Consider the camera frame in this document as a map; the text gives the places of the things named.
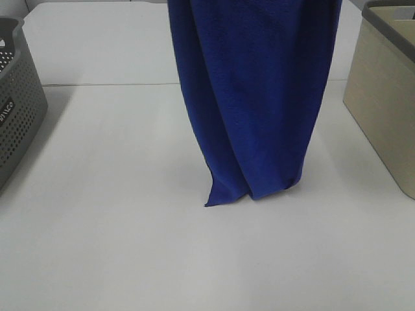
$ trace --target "white tabletop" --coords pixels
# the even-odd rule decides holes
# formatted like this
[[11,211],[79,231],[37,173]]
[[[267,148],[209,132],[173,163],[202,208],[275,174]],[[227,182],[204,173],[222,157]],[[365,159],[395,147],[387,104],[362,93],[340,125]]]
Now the white tabletop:
[[[344,1],[331,80],[347,79],[360,22]],[[44,3],[24,31],[43,85],[178,83],[165,3]]]
[[0,197],[2,310],[407,310],[415,203],[329,82],[295,188],[203,208],[179,86],[46,87]]

